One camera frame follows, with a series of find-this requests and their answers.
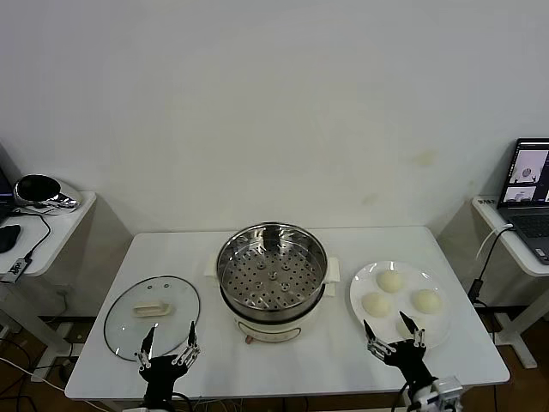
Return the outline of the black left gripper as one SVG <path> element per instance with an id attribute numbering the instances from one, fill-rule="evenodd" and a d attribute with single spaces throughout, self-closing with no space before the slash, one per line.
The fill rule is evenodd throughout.
<path id="1" fill-rule="evenodd" d="M 155 329 L 155 326 L 150 328 L 140 349 L 135 352 L 141 377 L 147 382 L 143 398 L 146 403 L 170 401 L 176 381 L 189 371 L 188 367 L 194 364 L 201 352 L 196 338 L 196 322 L 191 321 L 186 347 L 182 353 L 151 359 Z"/>

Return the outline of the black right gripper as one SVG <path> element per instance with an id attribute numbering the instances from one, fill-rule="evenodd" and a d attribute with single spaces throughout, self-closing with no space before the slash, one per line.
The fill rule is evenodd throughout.
<path id="1" fill-rule="evenodd" d="M 436 380 L 423 362 L 425 329 L 404 312 L 401 317 L 401 335 L 405 341 L 390 344 L 376 337 L 373 329 L 363 320 L 368 350 L 386 365 L 398 368 L 410 389 L 422 389 Z"/>

